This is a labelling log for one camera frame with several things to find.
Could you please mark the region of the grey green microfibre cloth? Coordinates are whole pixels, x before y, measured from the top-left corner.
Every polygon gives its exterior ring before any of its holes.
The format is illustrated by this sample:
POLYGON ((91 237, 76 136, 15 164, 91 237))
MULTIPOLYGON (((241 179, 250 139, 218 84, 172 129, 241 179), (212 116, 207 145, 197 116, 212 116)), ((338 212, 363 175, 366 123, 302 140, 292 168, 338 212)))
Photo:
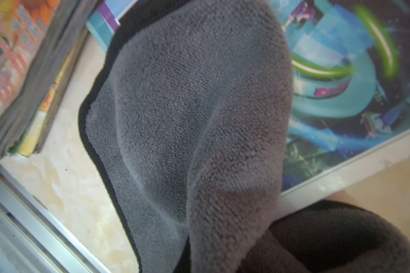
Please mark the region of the grey green microfibre cloth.
POLYGON ((353 205, 277 217, 293 96, 266 1, 145 1, 79 111, 142 273, 410 273, 410 242, 353 205))

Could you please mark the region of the white book with blue vortex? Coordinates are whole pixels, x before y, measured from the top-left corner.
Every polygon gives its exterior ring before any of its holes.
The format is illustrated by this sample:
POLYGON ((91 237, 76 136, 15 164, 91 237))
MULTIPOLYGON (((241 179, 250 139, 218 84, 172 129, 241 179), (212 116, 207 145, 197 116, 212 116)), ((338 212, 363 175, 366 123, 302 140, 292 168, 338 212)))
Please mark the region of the white book with blue vortex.
MULTIPOLYGON (((234 28, 259 20, 246 1, 149 1, 121 20, 105 64, 79 113, 86 150, 114 188, 99 151, 119 148, 129 164, 134 144, 162 155, 187 182, 197 163, 227 164, 237 151, 273 149, 236 121, 213 133, 232 83, 249 69, 259 44, 234 28)), ((281 83, 267 107, 293 95, 281 202, 292 211, 346 189, 340 167, 410 135, 410 1, 254 1, 285 26, 281 83)))

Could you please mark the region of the blue robot sunflower magazine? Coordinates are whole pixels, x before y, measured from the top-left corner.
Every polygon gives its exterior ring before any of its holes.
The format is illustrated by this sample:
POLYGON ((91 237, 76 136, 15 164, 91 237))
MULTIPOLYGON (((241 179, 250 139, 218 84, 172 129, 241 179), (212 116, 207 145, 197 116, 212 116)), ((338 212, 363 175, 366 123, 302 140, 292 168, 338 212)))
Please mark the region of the blue robot sunflower magazine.
POLYGON ((0 1, 0 158, 19 140, 96 1, 0 1))

